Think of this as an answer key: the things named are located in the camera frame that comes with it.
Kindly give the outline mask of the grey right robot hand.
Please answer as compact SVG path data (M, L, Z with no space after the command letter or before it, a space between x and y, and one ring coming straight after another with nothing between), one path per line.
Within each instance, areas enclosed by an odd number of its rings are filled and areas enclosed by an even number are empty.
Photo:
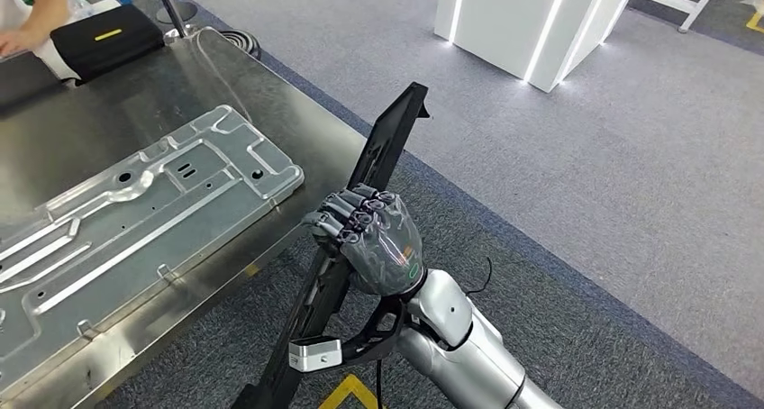
M371 294L402 295L423 278L422 237L398 194L357 184L328 195L302 225L343 256Z

